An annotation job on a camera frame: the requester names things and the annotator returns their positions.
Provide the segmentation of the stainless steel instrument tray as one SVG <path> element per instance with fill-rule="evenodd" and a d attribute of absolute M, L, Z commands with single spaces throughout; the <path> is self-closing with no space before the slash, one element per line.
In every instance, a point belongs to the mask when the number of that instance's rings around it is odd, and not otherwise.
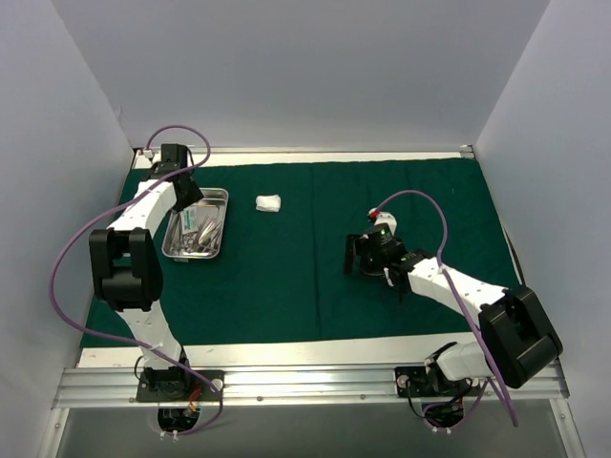
<path fill-rule="evenodd" d="M 167 229 L 163 238 L 161 251 L 167 258 L 175 261 L 188 262 L 191 260 L 211 260 L 215 258 L 221 251 L 221 240 L 224 228 L 226 210 L 228 206 L 229 194 L 222 188 L 200 188 L 202 199 L 196 202 L 198 207 L 200 228 L 202 224 L 209 218 L 219 218 L 221 223 L 218 228 L 217 235 L 213 238 L 209 246 L 198 251 L 195 246 L 190 252 L 181 253 L 180 255 L 171 255 L 169 253 L 169 241 L 173 229 L 180 224 L 179 213 L 171 213 L 168 219 Z"/>

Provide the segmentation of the dark green surgical drape cloth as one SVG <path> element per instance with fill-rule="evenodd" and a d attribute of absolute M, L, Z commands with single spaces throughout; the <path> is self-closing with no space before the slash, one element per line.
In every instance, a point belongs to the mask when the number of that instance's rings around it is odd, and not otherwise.
<path fill-rule="evenodd" d="M 161 257 L 161 305 L 185 345 L 275 344 L 464 332 L 451 309 L 345 275 L 346 237 L 383 204 L 410 249 L 513 288 L 518 278 L 479 165 L 462 158 L 204 167 L 195 180 L 229 194 L 221 251 Z M 279 195 L 278 213 L 256 210 Z"/>

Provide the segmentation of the white gauze pad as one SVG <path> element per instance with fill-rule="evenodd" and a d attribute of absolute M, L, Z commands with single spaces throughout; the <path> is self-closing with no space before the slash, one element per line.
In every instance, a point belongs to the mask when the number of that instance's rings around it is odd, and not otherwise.
<path fill-rule="evenodd" d="M 266 213 L 278 213 L 282 208 L 282 199 L 279 195 L 257 196 L 256 210 Z"/>

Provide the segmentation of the white green labelled packet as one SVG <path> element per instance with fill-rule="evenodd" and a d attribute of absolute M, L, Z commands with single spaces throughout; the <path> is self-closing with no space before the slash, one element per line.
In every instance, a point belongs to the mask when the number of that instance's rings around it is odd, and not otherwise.
<path fill-rule="evenodd" d="M 200 229 L 198 207 L 191 205 L 179 213 L 180 228 L 184 235 L 196 233 Z"/>

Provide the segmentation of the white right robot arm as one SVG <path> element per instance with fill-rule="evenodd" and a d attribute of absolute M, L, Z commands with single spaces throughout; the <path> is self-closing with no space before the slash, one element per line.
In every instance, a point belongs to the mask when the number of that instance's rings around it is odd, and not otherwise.
<path fill-rule="evenodd" d="M 354 268 L 402 295 L 438 302 L 474 324 L 478 337 L 473 343 L 448 343 L 425 361 L 424 382 L 434 393 L 446 393 L 464 379 L 495 376 L 520 388 L 563 351 L 532 289 L 489 284 L 439 264 L 426 251 L 410 251 L 386 222 L 347 236 L 345 274 Z"/>

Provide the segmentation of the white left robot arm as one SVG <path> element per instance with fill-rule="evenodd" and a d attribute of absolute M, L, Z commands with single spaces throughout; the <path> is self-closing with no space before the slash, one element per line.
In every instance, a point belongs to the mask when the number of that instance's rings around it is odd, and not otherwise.
<path fill-rule="evenodd" d="M 171 400 L 191 392 L 193 377 L 160 304 L 163 276 L 154 235 L 167 214 L 202 198 L 187 168 L 190 155 L 185 145 L 163 144 L 160 162 L 133 201 L 108 228 L 89 236 L 95 296 L 127 324 L 142 349 L 142 382 Z"/>

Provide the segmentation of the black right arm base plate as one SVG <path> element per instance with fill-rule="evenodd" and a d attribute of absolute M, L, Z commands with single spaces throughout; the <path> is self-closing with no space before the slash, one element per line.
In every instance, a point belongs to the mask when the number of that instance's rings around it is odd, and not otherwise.
<path fill-rule="evenodd" d="M 393 371 L 397 396 L 400 398 L 474 396 L 480 389 L 478 379 L 450 381 L 436 366 L 397 366 Z"/>

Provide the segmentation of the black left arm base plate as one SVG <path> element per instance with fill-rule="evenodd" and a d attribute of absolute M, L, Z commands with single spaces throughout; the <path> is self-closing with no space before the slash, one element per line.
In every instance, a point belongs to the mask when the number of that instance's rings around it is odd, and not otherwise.
<path fill-rule="evenodd" d="M 218 401 L 219 396 L 200 378 L 172 367 L 145 367 L 139 376 L 136 400 L 139 403 Z"/>

